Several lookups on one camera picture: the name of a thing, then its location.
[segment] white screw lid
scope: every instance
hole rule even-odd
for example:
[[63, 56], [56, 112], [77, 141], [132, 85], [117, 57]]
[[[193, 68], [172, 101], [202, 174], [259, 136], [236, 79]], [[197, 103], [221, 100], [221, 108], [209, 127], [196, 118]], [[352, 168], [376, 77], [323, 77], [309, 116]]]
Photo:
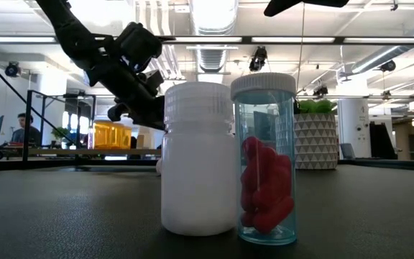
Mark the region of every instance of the white screw lid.
[[219, 83], [187, 82], [165, 93], [164, 123], [232, 122], [233, 103], [228, 86]]
[[231, 99], [255, 90], [281, 90], [296, 94], [295, 78], [285, 73], [255, 73], [242, 76], [231, 84]]

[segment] person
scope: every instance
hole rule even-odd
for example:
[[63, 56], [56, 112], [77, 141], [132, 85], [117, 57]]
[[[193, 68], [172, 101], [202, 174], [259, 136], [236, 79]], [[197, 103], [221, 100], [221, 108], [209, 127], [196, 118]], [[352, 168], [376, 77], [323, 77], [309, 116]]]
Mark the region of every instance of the person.
[[[12, 134], [12, 142], [23, 143], [24, 134], [25, 134], [25, 120], [26, 115], [25, 113], [21, 113], [17, 116], [19, 119], [19, 125], [21, 129], [14, 131]], [[30, 125], [33, 123], [33, 116], [30, 116]], [[30, 126], [29, 127], [29, 143], [34, 143], [36, 146], [41, 146], [41, 132], [37, 130], [37, 128]]]

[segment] ceiling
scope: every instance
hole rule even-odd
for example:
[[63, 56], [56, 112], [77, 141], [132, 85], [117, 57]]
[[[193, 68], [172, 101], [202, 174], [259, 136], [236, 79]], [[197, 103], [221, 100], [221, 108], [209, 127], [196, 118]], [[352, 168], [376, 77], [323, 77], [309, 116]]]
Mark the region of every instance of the ceiling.
[[[139, 21], [139, 2], [134, 0], [75, 0], [88, 4], [88, 13], [77, 15], [90, 31], [109, 35], [119, 35], [123, 24]], [[147, 2], [145, 21], [150, 24], [150, 3]], [[277, 15], [265, 17], [263, 10], [265, 0], [239, 0], [235, 35], [314, 35], [314, 36], [403, 36], [414, 29], [414, 1], [398, 0], [399, 8], [391, 12], [392, 0], [351, 0], [343, 9], [323, 8], [305, 5], [304, 32], [303, 5], [299, 4]], [[188, 1], [170, 1], [169, 27], [174, 35], [191, 35], [193, 28], [190, 14], [187, 12]], [[42, 11], [31, 0], [0, 0], [0, 35], [53, 35], [52, 27]], [[237, 50], [229, 50], [222, 82], [226, 85], [242, 75], [249, 74], [249, 59], [257, 46], [240, 45]], [[312, 94], [311, 85], [322, 77], [330, 94], [336, 93], [336, 73], [329, 71], [341, 68], [342, 64], [362, 60], [382, 46], [317, 46], [305, 45], [268, 45], [268, 64], [264, 71], [289, 73], [298, 78], [298, 88], [305, 88]], [[187, 50], [185, 45], [176, 45], [175, 53], [179, 67], [187, 81], [197, 79], [196, 53]], [[44, 63], [29, 63], [26, 68], [33, 73], [42, 73], [44, 69], [56, 67], [68, 73], [72, 81], [69, 86], [85, 88], [91, 93], [106, 94], [103, 87], [89, 89], [81, 83], [82, 71], [71, 63], [59, 45], [0, 45], [1, 63], [8, 57], [21, 57], [10, 54], [40, 54], [46, 57]], [[380, 94], [384, 89], [414, 80], [414, 49], [394, 58], [397, 68], [393, 72], [381, 73], [369, 71], [367, 78], [368, 92]], [[399, 95], [414, 94], [414, 84], [397, 92]]]

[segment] gray table surface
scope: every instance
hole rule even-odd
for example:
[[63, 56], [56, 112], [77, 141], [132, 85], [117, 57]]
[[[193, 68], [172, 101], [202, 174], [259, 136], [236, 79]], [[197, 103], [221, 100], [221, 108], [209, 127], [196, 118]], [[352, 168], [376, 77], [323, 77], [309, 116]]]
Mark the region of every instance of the gray table surface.
[[0, 172], [0, 258], [414, 258], [414, 171], [340, 165], [297, 173], [298, 241], [160, 224], [154, 173]]

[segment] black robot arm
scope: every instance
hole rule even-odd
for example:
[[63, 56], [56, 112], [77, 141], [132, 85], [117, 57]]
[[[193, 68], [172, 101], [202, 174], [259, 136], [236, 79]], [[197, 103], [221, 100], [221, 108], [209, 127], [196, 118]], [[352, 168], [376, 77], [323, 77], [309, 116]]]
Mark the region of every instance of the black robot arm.
[[115, 95], [109, 118], [128, 114], [135, 124], [164, 129], [164, 96], [156, 96], [164, 82], [159, 71], [148, 74], [152, 58], [162, 52], [162, 41], [141, 24], [127, 25], [116, 38], [91, 33], [71, 12], [68, 0], [36, 0], [54, 27], [63, 51], [84, 70], [90, 86], [98, 82]]

